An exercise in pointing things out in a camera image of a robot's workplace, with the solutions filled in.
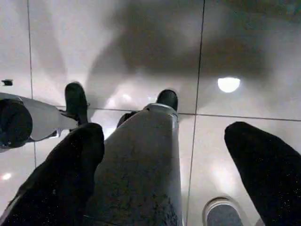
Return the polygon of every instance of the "tile grout line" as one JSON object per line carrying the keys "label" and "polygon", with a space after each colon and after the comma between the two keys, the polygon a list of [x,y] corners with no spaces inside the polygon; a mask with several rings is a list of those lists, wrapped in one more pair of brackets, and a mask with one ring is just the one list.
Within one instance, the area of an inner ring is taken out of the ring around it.
{"label": "tile grout line", "polygon": [[196,98],[196,108],[195,108],[195,116],[194,116],[194,126],[193,126],[193,136],[192,136],[192,152],[191,152],[191,161],[190,161],[190,176],[189,176],[189,183],[188,183],[188,200],[187,200],[187,207],[186,207],[186,219],[185,225],[188,223],[188,215],[189,215],[189,200],[190,200],[190,187],[191,187],[191,175],[192,175],[192,163],[193,163],[193,151],[194,151],[194,140],[196,135],[196,124],[197,124],[197,110],[198,110],[198,88],[199,88],[199,78],[200,78],[200,71],[201,71],[201,56],[202,56],[202,42],[203,42],[203,30],[204,30],[204,15],[205,15],[205,0],[203,3],[203,12],[202,12],[202,25],[201,25],[201,40],[200,40],[200,47],[199,47],[199,56],[198,56],[198,84],[197,84],[197,98]]}
{"label": "tile grout line", "polygon": [[279,119],[279,118],[249,117],[249,116],[221,115],[221,114],[196,114],[196,116],[301,122],[301,120],[299,119]]}
{"label": "tile grout line", "polygon": [[[33,87],[32,87],[32,40],[31,40],[31,34],[30,34],[29,0],[27,0],[27,22],[28,22],[30,84],[31,84],[31,95],[32,95],[32,99],[33,99]],[[34,151],[34,168],[37,168],[36,142],[33,143],[33,151]]]}
{"label": "tile grout line", "polygon": [[32,88],[32,41],[31,41],[31,34],[30,34],[29,0],[27,0],[27,21],[28,21],[28,40],[29,40],[30,80],[31,80],[32,99],[33,99],[33,88]]}
{"label": "tile grout line", "polygon": [[34,167],[37,168],[36,142],[33,143],[33,147],[34,147]]}
{"label": "tile grout line", "polygon": [[[124,109],[111,109],[111,108],[88,108],[90,110],[103,110],[103,111],[117,111],[117,112],[132,112],[137,110],[124,110]],[[251,117],[251,116],[238,116],[238,115],[222,115],[222,114],[195,114],[195,113],[178,113],[179,115],[190,116],[208,116],[208,117],[222,117],[222,118],[238,118],[238,119],[258,119],[258,120],[275,120],[275,121],[295,121],[301,122],[300,119],[280,119],[280,118],[265,118],[265,117]]]}

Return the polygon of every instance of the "reflective floor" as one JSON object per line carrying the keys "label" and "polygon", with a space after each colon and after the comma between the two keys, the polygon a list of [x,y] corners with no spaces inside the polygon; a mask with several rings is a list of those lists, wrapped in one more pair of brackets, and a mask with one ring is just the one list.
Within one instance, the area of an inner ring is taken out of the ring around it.
{"label": "reflective floor", "polygon": [[[0,79],[13,80],[0,92],[63,108],[79,81],[108,137],[122,114],[176,90],[185,225],[230,197],[254,226],[223,135],[246,121],[301,151],[301,5],[277,2],[0,0]],[[0,212],[59,140],[0,153]]]}

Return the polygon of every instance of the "gray leg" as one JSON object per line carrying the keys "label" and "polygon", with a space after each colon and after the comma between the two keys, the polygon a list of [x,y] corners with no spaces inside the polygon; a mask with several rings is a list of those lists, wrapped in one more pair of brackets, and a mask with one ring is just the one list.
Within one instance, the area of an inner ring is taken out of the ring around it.
{"label": "gray leg", "polygon": [[77,121],[63,116],[55,106],[6,93],[0,93],[0,99],[12,99],[23,103],[32,117],[33,127],[30,138],[33,141],[43,140],[56,131],[59,136],[62,130],[74,129],[78,125]]}
{"label": "gray leg", "polygon": [[182,225],[178,116],[151,104],[105,141],[88,215],[112,225]]}

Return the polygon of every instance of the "black object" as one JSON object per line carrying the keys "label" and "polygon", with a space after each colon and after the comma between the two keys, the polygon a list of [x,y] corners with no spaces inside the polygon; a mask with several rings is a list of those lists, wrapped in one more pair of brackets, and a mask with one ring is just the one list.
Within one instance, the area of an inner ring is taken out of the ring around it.
{"label": "black object", "polygon": [[3,82],[4,86],[12,86],[13,85],[12,79],[1,80],[1,82]]}
{"label": "black object", "polygon": [[19,188],[0,226],[80,226],[104,155],[102,127],[74,129]]}
{"label": "black object", "polygon": [[22,102],[10,99],[0,101],[0,146],[23,146],[32,133],[32,117]]}
{"label": "black object", "polygon": [[126,120],[128,120],[129,118],[131,118],[132,116],[134,116],[137,112],[130,112],[130,113],[125,113],[120,119],[119,122],[117,124],[117,128],[124,123]]}
{"label": "black object", "polygon": [[244,122],[226,128],[225,142],[265,225],[300,226],[300,154],[280,138]]}
{"label": "black object", "polygon": [[178,96],[170,89],[165,89],[158,95],[157,103],[170,106],[175,111],[178,110]]}
{"label": "black object", "polygon": [[77,82],[69,83],[65,88],[65,99],[65,115],[78,121],[79,125],[88,123],[88,105],[82,86]]}

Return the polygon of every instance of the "floor tile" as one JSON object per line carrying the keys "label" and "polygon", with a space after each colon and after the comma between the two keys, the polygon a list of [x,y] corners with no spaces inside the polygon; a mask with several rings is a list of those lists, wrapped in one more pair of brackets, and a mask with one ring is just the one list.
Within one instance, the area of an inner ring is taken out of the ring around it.
{"label": "floor tile", "polygon": [[0,215],[33,170],[33,143],[5,152],[0,150]]}
{"label": "floor tile", "polygon": [[301,119],[297,6],[206,1],[198,113]]}
{"label": "floor tile", "polygon": [[179,153],[182,190],[182,213],[185,225],[187,219],[194,120],[195,116],[180,115]]}
{"label": "floor tile", "polygon": [[32,97],[27,0],[0,0],[0,92]]}
{"label": "floor tile", "polygon": [[224,142],[225,128],[235,121],[245,121],[279,136],[295,150],[301,151],[299,142],[301,122],[197,116],[190,184],[189,226],[201,226],[204,206],[211,199],[221,196],[230,197],[238,202],[245,225],[253,226],[260,218]]}
{"label": "floor tile", "polygon": [[65,105],[79,81],[93,108],[142,109],[166,88],[194,113],[203,1],[30,0],[35,99]]}

